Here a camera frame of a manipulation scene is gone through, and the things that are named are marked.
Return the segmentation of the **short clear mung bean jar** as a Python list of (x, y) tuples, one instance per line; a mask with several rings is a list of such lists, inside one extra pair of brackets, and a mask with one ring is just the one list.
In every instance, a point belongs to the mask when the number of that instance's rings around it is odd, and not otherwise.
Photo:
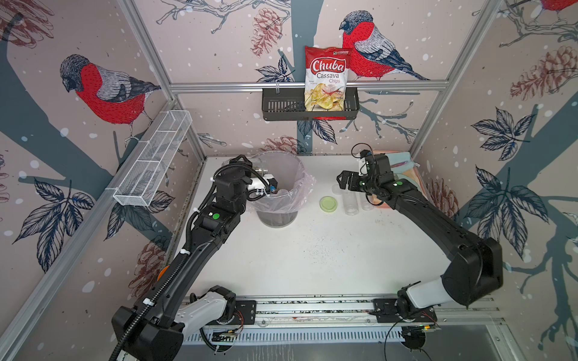
[(343, 206), (347, 215), (355, 216), (359, 213), (358, 197), (355, 192), (343, 191)]

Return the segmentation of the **light green jar lid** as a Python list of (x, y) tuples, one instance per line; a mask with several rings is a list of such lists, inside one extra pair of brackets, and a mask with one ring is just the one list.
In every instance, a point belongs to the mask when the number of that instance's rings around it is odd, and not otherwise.
[(338, 208), (338, 201), (332, 196), (324, 196), (319, 201), (319, 207), (323, 212), (333, 213)]

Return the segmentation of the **green lid mung bean jar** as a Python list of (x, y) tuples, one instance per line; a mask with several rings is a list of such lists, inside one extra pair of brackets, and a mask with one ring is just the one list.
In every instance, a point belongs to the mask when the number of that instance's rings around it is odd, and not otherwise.
[(259, 174), (260, 177), (263, 177), (266, 180), (272, 178), (272, 174), (269, 172), (269, 170), (263, 168), (263, 166), (261, 165), (254, 165), (253, 170), (256, 171), (256, 173)]

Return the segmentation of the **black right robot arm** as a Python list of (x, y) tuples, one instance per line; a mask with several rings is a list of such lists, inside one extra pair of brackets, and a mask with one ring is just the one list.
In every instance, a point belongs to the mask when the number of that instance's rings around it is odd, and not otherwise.
[(450, 264), (445, 272), (429, 282), (417, 282), (397, 294), (396, 308), (403, 319), (412, 319), (434, 305), (456, 302), (469, 306), (499, 290), (504, 284), (503, 251), (491, 237), (481, 238), (459, 226), (430, 203), (407, 180), (397, 180), (388, 156), (363, 150), (364, 164), (359, 171), (342, 171), (337, 183), (342, 190), (375, 196), (409, 218), (446, 255)]

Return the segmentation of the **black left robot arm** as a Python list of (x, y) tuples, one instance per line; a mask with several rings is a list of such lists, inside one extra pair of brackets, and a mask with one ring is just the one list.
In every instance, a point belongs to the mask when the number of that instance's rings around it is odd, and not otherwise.
[(110, 358), (122, 352), (137, 360), (173, 360), (184, 341), (205, 325), (234, 317), (236, 295), (215, 286), (187, 307), (182, 305), (206, 263), (239, 225), (248, 202), (278, 190), (271, 174), (260, 174), (243, 155), (231, 159), (211, 178), (209, 192), (185, 227), (185, 243), (160, 273), (154, 286), (131, 308), (114, 314), (117, 344)]

